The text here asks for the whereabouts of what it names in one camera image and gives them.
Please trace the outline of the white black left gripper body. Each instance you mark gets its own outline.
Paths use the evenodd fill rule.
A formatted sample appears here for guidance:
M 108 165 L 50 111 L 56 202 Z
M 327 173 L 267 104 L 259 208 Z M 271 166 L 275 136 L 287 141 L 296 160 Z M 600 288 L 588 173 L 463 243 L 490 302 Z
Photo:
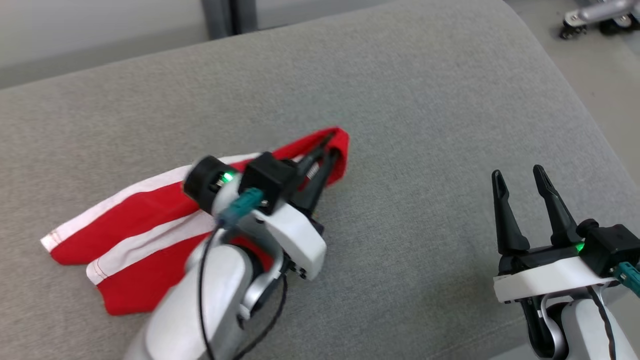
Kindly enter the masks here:
M 249 216 L 251 234 L 272 259 L 287 255 L 300 277 L 307 281 L 318 277 L 325 262 L 327 244 L 306 215 L 279 200 L 272 214 L 254 209 Z

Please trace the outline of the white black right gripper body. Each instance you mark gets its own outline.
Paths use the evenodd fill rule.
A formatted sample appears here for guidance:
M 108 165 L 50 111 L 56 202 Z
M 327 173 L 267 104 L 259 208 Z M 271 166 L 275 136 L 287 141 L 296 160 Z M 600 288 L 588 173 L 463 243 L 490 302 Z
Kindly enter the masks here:
M 507 303 L 614 282 L 613 276 L 599 276 L 583 262 L 579 257 L 583 246 L 543 246 L 502 255 L 493 278 L 497 300 Z

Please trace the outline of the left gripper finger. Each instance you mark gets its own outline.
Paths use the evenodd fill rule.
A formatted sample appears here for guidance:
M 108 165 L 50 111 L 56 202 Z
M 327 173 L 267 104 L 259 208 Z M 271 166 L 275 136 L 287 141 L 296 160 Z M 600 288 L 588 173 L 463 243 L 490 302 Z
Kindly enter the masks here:
M 313 177 L 301 176 L 298 190 L 292 195 L 293 207 L 303 214 L 313 214 L 340 157 L 338 149 L 326 150 L 319 171 Z
M 318 173 L 320 162 L 326 153 L 326 146 L 334 136 L 334 133 L 329 133 L 316 147 L 297 160 L 295 168 L 298 176 L 314 177 Z

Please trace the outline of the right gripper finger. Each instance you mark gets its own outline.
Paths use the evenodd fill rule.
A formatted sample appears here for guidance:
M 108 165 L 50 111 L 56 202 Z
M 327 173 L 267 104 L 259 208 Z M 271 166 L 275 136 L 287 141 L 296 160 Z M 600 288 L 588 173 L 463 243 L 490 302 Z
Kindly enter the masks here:
M 564 203 L 559 192 L 540 164 L 533 167 L 538 194 L 544 199 L 551 226 L 551 245 L 554 248 L 569 248 L 581 243 L 576 232 L 578 224 Z
M 500 170 L 491 174 L 493 187 L 494 223 L 498 253 L 519 255 L 530 250 L 530 242 L 522 234 L 509 203 L 509 189 Z

